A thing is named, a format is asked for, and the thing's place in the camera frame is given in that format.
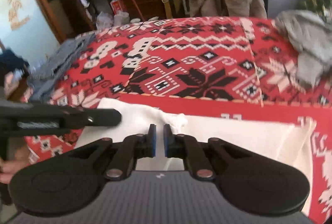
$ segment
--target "crumpled white cloth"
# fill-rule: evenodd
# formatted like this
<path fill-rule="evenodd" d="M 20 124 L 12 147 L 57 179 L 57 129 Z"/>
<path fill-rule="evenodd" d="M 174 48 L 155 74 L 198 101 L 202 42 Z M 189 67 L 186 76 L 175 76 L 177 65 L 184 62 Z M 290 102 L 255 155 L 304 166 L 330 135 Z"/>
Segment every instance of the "crumpled white cloth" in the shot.
<path fill-rule="evenodd" d="M 116 99 L 102 99 L 98 108 L 114 108 L 122 114 L 122 122 L 116 128 L 84 128 L 76 148 L 109 137 L 121 142 L 126 136 L 147 134 L 150 124 L 157 126 L 156 157 L 139 159 L 137 170 L 181 170 L 180 159 L 164 156 L 163 126 L 170 124 L 174 134 L 184 133 L 194 136 L 199 142 L 207 142 L 210 137 L 218 137 L 265 157 L 283 162 L 302 171 L 312 186 L 312 154 L 310 136 L 316 122 L 307 118 L 304 126 L 294 124 L 222 119 L 204 116 L 168 114 L 146 105 L 128 104 Z M 303 208 L 310 210 L 311 191 Z"/>

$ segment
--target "person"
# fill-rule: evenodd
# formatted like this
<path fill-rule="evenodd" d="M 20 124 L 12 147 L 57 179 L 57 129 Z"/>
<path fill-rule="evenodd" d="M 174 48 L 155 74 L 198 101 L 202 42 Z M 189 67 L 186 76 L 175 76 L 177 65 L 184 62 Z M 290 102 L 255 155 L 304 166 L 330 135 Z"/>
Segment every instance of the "person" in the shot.
<path fill-rule="evenodd" d="M 15 173 L 29 165 L 29 153 L 28 146 L 23 146 L 16 151 L 15 160 L 0 159 L 0 183 L 9 184 Z"/>

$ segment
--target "silver rivet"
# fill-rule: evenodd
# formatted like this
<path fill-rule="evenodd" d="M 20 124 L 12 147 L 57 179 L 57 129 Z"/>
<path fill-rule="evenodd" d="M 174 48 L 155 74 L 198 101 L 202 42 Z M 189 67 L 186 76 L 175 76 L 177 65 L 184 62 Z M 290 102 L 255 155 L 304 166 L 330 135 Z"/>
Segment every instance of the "silver rivet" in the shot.
<path fill-rule="evenodd" d="M 106 175 L 110 178 L 118 178 L 122 175 L 122 171 L 119 169 L 109 169 Z"/>
<path fill-rule="evenodd" d="M 209 169 L 200 169 L 197 172 L 197 176 L 200 178 L 209 178 L 213 175 L 213 171 Z"/>

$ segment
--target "bed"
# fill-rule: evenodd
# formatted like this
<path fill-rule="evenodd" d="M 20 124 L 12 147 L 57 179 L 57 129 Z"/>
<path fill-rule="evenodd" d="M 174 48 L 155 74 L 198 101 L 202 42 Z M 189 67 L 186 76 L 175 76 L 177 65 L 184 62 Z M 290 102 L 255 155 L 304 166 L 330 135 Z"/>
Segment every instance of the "bed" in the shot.
<path fill-rule="evenodd" d="M 332 82 L 313 90 L 296 80 L 298 54 L 272 20 L 200 17 L 134 23 L 100 32 L 61 81 L 55 105 L 97 107 L 104 98 L 165 112 L 303 124 L 311 138 L 309 217 L 323 223 L 332 206 Z M 67 152 L 82 130 L 27 137 L 32 163 Z"/>

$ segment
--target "gray clothing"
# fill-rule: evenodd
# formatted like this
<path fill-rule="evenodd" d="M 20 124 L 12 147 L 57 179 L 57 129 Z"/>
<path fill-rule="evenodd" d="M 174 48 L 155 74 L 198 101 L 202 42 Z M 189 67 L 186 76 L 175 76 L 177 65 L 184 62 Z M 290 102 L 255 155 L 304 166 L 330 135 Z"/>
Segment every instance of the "gray clothing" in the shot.
<path fill-rule="evenodd" d="M 283 11 L 276 26 L 300 53 L 297 78 L 314 87 L 332 66 L 332 25 L 311 11 Z"/>
<path fill-rule="evenodd" d="M 95 39 L 95 33 L 79 36 L 76 39 L 66 40 L 39 70 L 27 79 L 28 86 L 34 92 L 29 98 L 31 101 L 47 102 L 57 80 L 61 79 L 71 64 L 80 57 L 81 52 Z"/>

